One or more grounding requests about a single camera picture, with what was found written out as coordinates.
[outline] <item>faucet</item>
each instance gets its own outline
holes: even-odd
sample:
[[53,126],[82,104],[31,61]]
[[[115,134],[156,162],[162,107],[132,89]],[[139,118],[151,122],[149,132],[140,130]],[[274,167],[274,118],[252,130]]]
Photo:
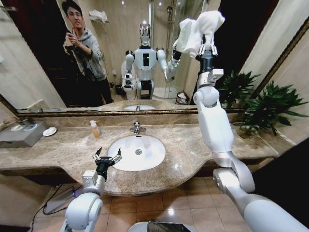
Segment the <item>faucet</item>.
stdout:
[[134,127],[130,128],[130,131],[133,132],[135,136],[138,136],[140,132],[145,132],[146,128],[140,127],[140,123],[135,122]]

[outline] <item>dark doorway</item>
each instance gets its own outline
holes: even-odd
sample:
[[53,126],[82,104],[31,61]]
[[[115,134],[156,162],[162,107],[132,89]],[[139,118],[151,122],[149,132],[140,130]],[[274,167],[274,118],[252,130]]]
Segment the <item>dark doorway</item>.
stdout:
[[309,138],[253,173],[255,194],[265,196],[309,228]]
[[67,107],[80,107],[77,62],[63,49],[67,32],[56,0],[2,0],[36,59]]

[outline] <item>black pants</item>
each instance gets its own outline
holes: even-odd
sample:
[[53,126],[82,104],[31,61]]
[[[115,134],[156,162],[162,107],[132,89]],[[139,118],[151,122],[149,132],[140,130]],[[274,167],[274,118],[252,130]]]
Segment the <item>black pants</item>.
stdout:
[[102,97],[104,98],[106,104],[113,103],[111,96],[110,84],[105,78],[103,81],[91,81],[90,82],[89,95],[91,96],[90,107],[97,107],[104,105]]

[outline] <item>tissue dispenser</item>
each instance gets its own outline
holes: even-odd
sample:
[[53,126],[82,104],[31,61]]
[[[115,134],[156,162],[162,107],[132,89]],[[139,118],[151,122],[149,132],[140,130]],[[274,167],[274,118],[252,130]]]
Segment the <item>tissue dispenser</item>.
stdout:
[[9,127],[0,133],[0,148],[32,147],[43,136],[47,125],[44,122],[33,122],[20,130],[15,131],[12,128]]

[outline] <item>soap dispenser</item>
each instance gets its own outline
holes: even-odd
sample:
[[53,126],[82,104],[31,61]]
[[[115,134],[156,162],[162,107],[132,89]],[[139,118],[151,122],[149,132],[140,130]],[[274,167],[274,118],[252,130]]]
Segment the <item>soap dispenser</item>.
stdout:
[[90,126],[92,128],[92,133],[93,133],[94,137],[96,137],[96,138],[100,137],[101,136],[101,130],[98,127],[98,125],[96,124],[96,121],[91,120]]

